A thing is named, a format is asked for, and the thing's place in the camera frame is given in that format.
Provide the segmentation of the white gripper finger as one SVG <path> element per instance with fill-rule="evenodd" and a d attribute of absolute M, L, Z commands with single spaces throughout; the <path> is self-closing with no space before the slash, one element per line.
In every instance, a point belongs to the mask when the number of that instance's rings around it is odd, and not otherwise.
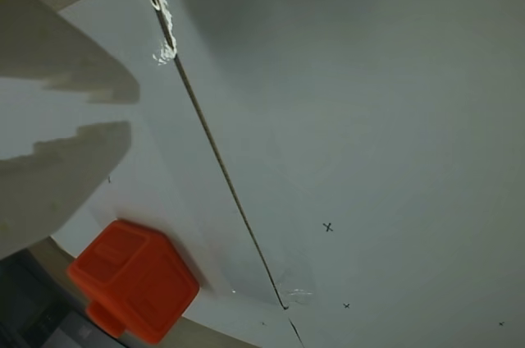
<path fill-rule="evenodd" d="M 91 103 L 140 97 L 139 82 L 121 62 L 41 0 L 1 0 L 1 76 L 87 93 Z"/>
<path fill-rule="evenodd" d="M 131 126 L 80 126 L 72 137 L 38 142 L 1 161 L 1 257 L 59 230 L 107 179 L 131 145 Z"/>

